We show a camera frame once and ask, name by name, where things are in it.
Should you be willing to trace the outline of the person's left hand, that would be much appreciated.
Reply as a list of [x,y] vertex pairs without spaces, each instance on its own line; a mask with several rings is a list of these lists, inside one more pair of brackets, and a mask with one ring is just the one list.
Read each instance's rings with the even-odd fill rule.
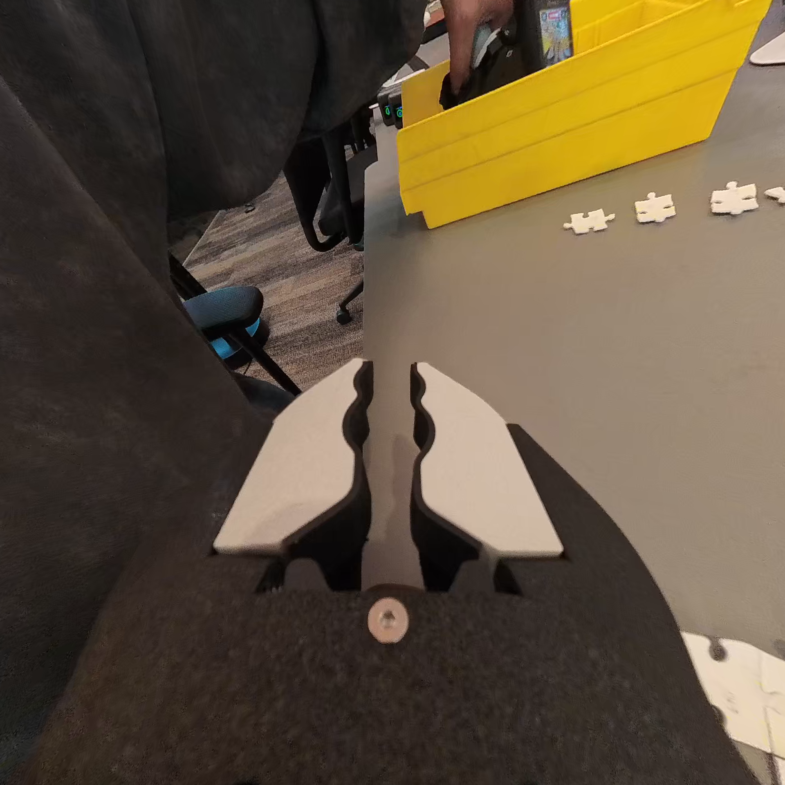
[[473,68],[476,33],[505,25],[514,14],[514,1],[442,1],[450,51],[450,83],[458,94]]

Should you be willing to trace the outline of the dark office chair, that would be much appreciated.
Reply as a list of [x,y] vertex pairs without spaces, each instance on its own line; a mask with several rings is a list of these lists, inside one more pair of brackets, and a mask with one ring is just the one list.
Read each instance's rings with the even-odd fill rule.
[[298,142],[283,166],[306,240],[327,252],[346,240],[364,250],[365,174],[378,160],[372,111],[360,108],[321,137]]

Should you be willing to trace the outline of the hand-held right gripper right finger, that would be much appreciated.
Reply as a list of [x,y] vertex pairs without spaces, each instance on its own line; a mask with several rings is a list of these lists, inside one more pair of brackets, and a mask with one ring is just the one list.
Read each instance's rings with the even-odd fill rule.
[[427,362],[410,366],[417,456],[410,535],[427,590],[446,592],[464,564],[555,560],[564,546],[506,420]]

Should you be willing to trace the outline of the black stand pole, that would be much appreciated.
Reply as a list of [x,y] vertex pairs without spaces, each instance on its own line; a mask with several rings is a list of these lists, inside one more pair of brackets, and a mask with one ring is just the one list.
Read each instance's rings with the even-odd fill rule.
[[[204,286],[193,277],[191,272],[184,267],[182,262],[177,260],[171,253],[169,253],[169,262],[170,278],[182,302],[183,300],[194,298],[200,294],[212,291],[205,289]],[[281,388],[295,396],[301,393],[300,388],[294,381],[272,358],[270,358],[265,350],[265,346],[261,347],[257,339],[251,339],[244,328],[235,330],[232,337],[250,354],[253,361],[259,364]]]

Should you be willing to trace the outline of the yellow plastic bin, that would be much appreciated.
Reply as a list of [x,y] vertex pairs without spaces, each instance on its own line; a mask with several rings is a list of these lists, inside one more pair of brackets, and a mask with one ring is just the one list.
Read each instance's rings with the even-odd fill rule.
[[706,140],[770,5],[573,2],[561,64],[448,111],[448,63],[409,78],[404,212],[435,229]]

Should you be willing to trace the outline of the person's left forearm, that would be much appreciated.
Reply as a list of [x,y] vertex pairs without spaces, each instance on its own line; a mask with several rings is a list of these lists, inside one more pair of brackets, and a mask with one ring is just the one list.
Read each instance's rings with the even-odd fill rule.
[[167,2],[170,215],[237,207],[417,51],[426,2]]

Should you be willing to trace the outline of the blue round stand base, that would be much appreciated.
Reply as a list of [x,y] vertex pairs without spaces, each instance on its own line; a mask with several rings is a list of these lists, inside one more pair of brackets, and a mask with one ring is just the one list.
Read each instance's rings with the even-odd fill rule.
[[183,300],[182,305],[196,329],[231,370],[238,370],[253,361],[232,337],[235,330],[244,328],[261,347],[269,339],[269,327],[261,316],[263,294],[255,286],[215,289]]

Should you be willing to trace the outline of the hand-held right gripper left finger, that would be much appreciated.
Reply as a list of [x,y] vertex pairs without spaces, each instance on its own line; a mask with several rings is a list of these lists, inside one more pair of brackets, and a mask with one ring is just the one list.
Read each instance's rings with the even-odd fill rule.
[[350,359],[279,413],[213,551],[312,560],[332,590],[359,590],[371,523],[363,447],[373,396],[373,363]]

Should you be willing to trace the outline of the person's dark grey garment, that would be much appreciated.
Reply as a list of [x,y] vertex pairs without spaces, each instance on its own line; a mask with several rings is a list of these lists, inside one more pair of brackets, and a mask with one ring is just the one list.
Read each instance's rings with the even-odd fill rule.
[[249,404],[168,261],[167,2],[2,2],[2,783]]

